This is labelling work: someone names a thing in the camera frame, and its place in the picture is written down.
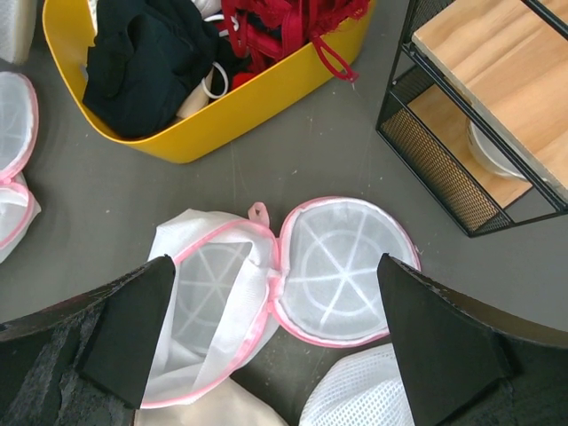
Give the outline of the beige mesh bag with glasses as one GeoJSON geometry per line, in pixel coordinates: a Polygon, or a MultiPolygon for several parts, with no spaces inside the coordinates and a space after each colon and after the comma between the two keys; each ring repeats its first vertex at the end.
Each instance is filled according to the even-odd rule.
{"type": "Polygon", "coordinates": [[[37,0],[1,0],[2,60],[16,66],[28,60],[40,5],[37,0]]]}

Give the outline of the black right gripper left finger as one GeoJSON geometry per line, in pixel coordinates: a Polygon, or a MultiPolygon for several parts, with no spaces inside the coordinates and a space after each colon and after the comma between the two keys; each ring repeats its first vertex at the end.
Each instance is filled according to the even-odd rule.
{"type": "Polygon", "coordinates": [[[92,291],[1,325],[3,425],[130,425],[174,283],[158,256],[92,291]]]}

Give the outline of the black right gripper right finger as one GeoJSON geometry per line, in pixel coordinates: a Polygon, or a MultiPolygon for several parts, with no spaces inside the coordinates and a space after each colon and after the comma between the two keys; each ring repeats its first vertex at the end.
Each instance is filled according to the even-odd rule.
{"type": "Polygon", "coordinates": [[[565,425],[567,334],[385,254],[377,276],[417,425],[565,425]]]}

